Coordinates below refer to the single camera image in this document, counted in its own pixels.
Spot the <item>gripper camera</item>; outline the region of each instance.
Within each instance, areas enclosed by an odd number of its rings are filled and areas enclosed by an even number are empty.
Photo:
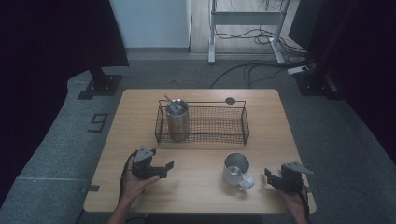
[[[303,189],[302,174],[312,175],[313,172],[305,168],[299,162],[284,163],[281,166],[282,178],[272,175],[265,168],[264,174],[267,176],[267,183],[276,189],[280,189],[288,194],[298,194]]]
[[[166,178],[168,171],[174,167],[174,161],[167,163],[164,167],[152,167],[152,157],[156,154],[156,149],[149,150],[141,146],[132,156],[134,156],[134,165],[132,174],[139,179],[149,179],[153,176]]]

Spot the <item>wooden table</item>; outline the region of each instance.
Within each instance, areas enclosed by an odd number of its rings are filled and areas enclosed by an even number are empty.
[[[157,143],[154,129],[158,101],[164,95],[185,101],[224,101],[227,97],[246,101],[250,131],[244,144]],[[280,175],[281,164],[300,161],[290,126],[275,90],[127,90],[108,134],[84,203],[88,212],[112,212],[119,198],[120,174],[128,156],[144,145],[157,148],[152,166],[175,161],[168,177],[146,188],[132,205],[131,212],[142,213],[286,213],[286,206],[274,188],[263,178],[264,168]],[[240,189],[222,179],[224,159],[231,152],[242,152],[250,160],[256,184]],[[308,194],[311,213],[316,205]]]

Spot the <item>power strip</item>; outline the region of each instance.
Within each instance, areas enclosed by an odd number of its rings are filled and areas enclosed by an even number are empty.
[[[294,74],[298,74],[298,73],[306,73],[308,71],[309,71],[309,69],[307,66],[300,66],[300,67],[288,69],[288,74],[294,75]]]

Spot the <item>white mug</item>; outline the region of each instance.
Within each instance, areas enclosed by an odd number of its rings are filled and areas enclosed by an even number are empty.
[[[248,158],[241,153],[231,153],[224,161],[223,178],[230,185],[240,185],[245,189],[254,186],[254,180],[248,173]]]

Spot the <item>mug handle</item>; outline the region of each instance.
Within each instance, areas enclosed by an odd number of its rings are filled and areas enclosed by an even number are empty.
[[[239,185],[244,187],[245,189],[250,189],[254,186],[254,180],[250,174],[245,174],[242,176],[244,180],[242,180]]]

